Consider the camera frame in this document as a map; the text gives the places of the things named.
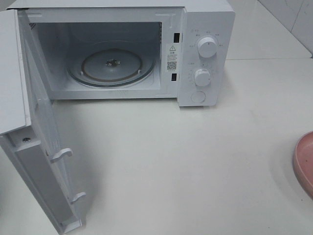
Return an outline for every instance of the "warning label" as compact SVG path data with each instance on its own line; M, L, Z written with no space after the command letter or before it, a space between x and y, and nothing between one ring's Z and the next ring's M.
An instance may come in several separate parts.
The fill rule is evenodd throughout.
M166 61L164 61L167 72L177 72L180 62L180 45L166 44Z

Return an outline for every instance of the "white knob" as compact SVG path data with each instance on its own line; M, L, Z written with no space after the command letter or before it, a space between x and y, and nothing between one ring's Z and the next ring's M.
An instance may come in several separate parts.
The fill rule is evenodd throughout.
M216 54L217 42L214 38L205 37L198 42L199 55L204 58L210 58Z
M197 70L195 72L195 83L199 87L205 87L211 82L211 75L208 70Z

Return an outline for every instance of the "qr code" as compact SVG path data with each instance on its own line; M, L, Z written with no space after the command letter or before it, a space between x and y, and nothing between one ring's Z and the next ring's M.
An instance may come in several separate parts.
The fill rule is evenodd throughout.
M167 62L167 70L176 70L177 61L168 61Z

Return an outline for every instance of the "control panel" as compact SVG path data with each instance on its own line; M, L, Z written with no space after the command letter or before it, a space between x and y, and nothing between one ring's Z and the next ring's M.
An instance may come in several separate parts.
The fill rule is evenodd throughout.
M188 12L182 42L180 106L217 102L235 13Z

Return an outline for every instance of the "microwave top panel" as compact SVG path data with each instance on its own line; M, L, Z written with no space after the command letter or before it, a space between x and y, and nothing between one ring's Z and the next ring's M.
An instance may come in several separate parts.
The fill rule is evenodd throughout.
M188 12L232 11L227 0L17 0L8 9L71 7L185 7Z

